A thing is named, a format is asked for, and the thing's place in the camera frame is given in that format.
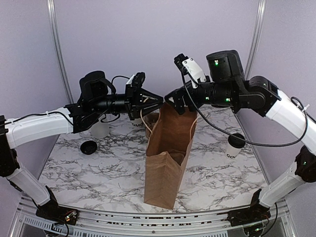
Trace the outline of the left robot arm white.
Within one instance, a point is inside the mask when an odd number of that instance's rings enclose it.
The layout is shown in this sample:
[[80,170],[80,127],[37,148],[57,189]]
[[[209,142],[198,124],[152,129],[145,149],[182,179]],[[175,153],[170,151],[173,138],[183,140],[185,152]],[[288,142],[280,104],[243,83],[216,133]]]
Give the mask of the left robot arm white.
[[27,194],[38,210],[52,220],[62,216],[51,189],[44,186],[18,162],[16,148],[21,145],[61,134],[89,130],[103,115],[127,114],[130,120],[140,118],[163,104],[163,98],[142,88],[145,73],[132,75],[125,92],[118,94],[103,71],[93,71],[79,81],[80,96],[76,103],[53,111],[20,118],[0,118],[0,175],[12,186]]

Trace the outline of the white paper coffee cup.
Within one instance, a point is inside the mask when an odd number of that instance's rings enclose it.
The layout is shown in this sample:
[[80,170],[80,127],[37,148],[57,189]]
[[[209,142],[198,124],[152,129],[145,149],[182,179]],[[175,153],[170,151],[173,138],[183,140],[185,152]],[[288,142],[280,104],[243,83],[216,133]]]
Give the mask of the white paper coffee cup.
[[235,159],[242,149],[243,147],[235,147],[231,145],[230,143],[227,143],[225,154],[224,154],[225,158]]

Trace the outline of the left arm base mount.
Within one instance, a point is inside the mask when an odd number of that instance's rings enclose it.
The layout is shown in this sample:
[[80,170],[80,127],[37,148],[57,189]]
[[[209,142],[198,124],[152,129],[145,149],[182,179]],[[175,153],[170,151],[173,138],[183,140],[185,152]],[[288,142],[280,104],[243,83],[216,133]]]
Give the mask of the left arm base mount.
[[52,190],[45,186],[49,193],[50,200],[44,205],[37,205],[36,215],[52,221],[75,225],[78,219],[79,211],[74,208],[60,206]]

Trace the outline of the brown cardboard cup carrier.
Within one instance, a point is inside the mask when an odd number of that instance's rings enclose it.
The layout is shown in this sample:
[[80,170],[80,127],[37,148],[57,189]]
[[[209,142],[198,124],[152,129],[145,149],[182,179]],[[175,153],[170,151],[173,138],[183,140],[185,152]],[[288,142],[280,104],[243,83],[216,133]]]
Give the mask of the brown cardboard cup carrier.
[[170,156],[178,165],[181,165],[185,158],[183,153],[170,153]]

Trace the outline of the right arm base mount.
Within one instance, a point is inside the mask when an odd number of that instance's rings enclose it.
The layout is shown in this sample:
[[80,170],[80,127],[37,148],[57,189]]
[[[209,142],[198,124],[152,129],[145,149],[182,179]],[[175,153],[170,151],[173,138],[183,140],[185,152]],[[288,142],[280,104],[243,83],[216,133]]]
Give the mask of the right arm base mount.
[[262,189],[259,189],[253,194],[249,207],[231,210],[228,212],[227,220],[230,222],[232,227],[250,224],[264,220],[266,217],[271,217],[270,208],[259,203],[259,194],[261,190]]

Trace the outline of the brown paper bag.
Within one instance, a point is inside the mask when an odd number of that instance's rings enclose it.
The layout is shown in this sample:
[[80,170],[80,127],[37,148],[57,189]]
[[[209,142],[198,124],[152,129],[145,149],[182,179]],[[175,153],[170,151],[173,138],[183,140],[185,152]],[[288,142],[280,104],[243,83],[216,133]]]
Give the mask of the brown paper bag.
[[197,125],[197,113],[182,115],[164,103],[146,149],[144,203],[173,209]]

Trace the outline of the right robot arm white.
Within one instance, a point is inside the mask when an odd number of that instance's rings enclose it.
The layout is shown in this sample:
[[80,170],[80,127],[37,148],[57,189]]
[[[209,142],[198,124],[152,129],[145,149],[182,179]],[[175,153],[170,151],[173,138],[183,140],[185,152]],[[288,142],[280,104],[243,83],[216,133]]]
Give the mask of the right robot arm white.
[[299,186],[316,180],[316,121],[297,97],[289,97],[264,76],[245,79],[236,50],[224,50],[206,57],[209,75],[191,57],[178,54],[174,64],[181,73],[182,87],[166,95],[165,100],[179,114],[186,109],[200,113],[204,105],[230,108],[234,113],[249,109],[288,131],[294,141],[281,144],[253,142],[266,148],[298,147],[298,155],[284,173],[253,194],[244,216],[255,221],[264,210]]

